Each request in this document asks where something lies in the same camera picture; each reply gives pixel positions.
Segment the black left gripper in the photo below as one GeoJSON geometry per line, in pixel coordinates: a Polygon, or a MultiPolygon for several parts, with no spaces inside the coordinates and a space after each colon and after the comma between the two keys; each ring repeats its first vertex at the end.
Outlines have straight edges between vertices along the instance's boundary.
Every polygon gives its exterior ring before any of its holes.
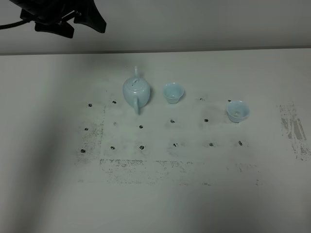
{"type": "Polygon", "coordinates": [[[22,20],[36,22],[36,32],[73,38],[74,28],[69,23],[55,23],[71,12],[77,12],[75,24],[88,26],[99,33],[105,33],[106,30],[106,21],[98,11],[94,0],[10,0],[10,2],[21,8],[22,20]]]}

